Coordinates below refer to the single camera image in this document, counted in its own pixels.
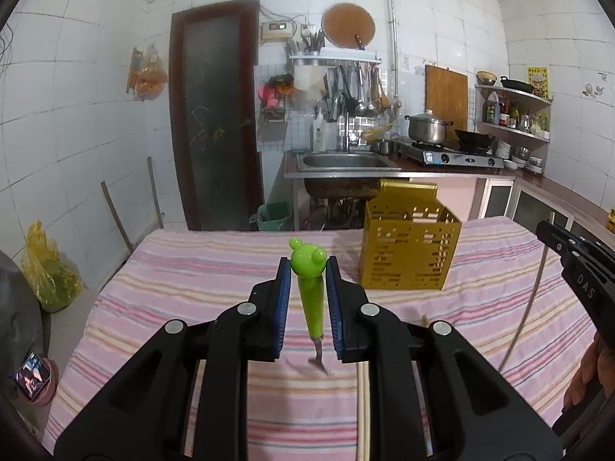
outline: digital display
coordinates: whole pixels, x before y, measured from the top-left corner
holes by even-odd
[[[28,400],[32,401],[45,387],[50,377],[50,369],[42,358],[31,353],[13,379]]]

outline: metal bolt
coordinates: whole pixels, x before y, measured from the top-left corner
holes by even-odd
[[[164,325],[164,330],[168,332],[168,334],[177,334],[184,330],[184,323],[175,319],[167,322]]]
[[[436,334],[439,334],[440,336],[446,336],[447,334],[451,334],[451,331],[453,331],[453,328],[451,328],[451,325],[444,321],[436,322],[432,326],[432,329],[434,330]]]
[[[374,305],[373,303],[366,303],[361,307],[361,313],[363,315],[368,315],[370,317],[374,317],[380,313],[380,307]]]
[[[237,307],[237,311],[241,315],[252,315],[256,312],[256,305],[251,302],[244,302]]]

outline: yellow plastic basket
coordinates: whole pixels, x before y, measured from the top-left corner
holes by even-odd
[[[442,289],[461,231],[438,186],[382,180],[368,201],[360,277],[365,289]]]

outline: kitchen sink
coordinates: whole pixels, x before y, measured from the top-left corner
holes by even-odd
[[[387,158],[367,152],[321,152],[301,154],[297,160],[299,171],[360,171],[391,170],[397,168]]]

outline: green bear ear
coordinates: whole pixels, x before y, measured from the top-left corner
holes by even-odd
[[[300,247],[303,243],[301,242],[301,239],[299,239],[298,237],[291,237],[290,241],[288,241],[288,245],[292,248],[292,249],[297,249],[298,247]]]
[[[327,253],[325,252],[324,249],[322,249],[321,247],[317,247],[313,252],[312,252],[312,261],[315,264],[321,264],[327,261]]]

